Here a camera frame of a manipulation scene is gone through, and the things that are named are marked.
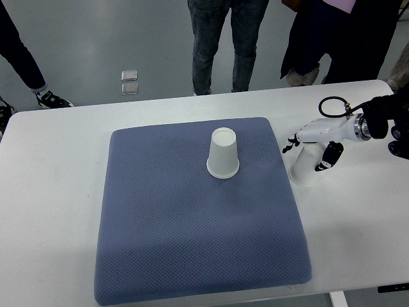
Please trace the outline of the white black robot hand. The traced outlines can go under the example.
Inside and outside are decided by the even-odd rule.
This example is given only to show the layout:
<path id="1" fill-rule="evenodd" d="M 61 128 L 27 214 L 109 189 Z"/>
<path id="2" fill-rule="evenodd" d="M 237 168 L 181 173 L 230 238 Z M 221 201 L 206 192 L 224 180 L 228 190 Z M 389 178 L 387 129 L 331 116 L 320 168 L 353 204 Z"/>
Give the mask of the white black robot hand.
<path id="1" fill-rule="evenodd" d="M 342 118 L 319 118 L 304 126 L 290 138 L 282 152 L 285 154 L 301 143 L 327 143 L 321 160 L 315 166 L 316 172 L 332 168 L 343 153 L 341 141 L 368 141 L 371 139 L 369 128 L 363 114 Z"/>

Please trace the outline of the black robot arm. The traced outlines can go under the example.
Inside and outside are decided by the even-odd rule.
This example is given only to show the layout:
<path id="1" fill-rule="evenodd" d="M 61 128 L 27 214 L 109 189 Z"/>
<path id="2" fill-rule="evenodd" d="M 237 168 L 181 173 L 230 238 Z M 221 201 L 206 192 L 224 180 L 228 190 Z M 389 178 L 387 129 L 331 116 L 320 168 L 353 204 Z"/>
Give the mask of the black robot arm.
<path id="1" fill-rule="evenodd" d="M 395 94 L 365 102 L 362 110 L 370 136 L 384 139 L 390 132 L 394 141 L 388 144 L 389 152 L 408 159 L 408 84 Z"/>

